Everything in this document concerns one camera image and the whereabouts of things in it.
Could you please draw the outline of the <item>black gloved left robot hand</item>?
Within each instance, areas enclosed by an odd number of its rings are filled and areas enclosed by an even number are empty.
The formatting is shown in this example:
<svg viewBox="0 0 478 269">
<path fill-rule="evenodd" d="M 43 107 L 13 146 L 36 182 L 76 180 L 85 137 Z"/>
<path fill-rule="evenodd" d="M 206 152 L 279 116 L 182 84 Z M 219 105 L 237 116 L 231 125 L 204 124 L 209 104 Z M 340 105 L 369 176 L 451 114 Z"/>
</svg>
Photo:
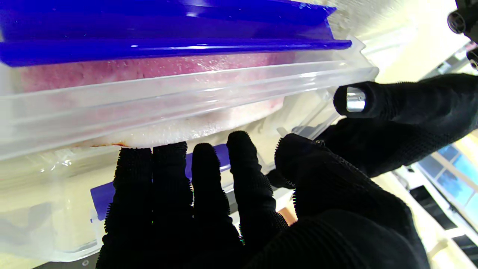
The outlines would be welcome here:
<svg viewBox="0 0 478 269">
<path fill-rule="evenodd" d="M 349 84 L 333 97 L 343 116 L 317 139 L 369 177 L 418 162 L 477 128 L 478 78 Z"/>
</svg>

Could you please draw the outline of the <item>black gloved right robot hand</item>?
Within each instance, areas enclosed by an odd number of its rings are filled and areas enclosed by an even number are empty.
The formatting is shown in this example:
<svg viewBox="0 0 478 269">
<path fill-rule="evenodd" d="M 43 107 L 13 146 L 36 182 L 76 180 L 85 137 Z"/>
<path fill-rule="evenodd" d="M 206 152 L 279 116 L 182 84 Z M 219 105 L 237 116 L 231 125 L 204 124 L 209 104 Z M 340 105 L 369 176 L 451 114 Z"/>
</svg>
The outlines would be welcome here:
<svg viewBox="0 0 478 269">
<path fill-rule="evenodd" d="M 321 142 L 282 138 L 275 164 L 295 186 L 298 220 L 277 211 L 257 150 L 229 134 L 240 218 L 229 216 L 220 162 L 197 144 L 192 180 L 185 142 L 121 149 L 98 269 L 429 269 L 407 204 Z"/>
</svg>

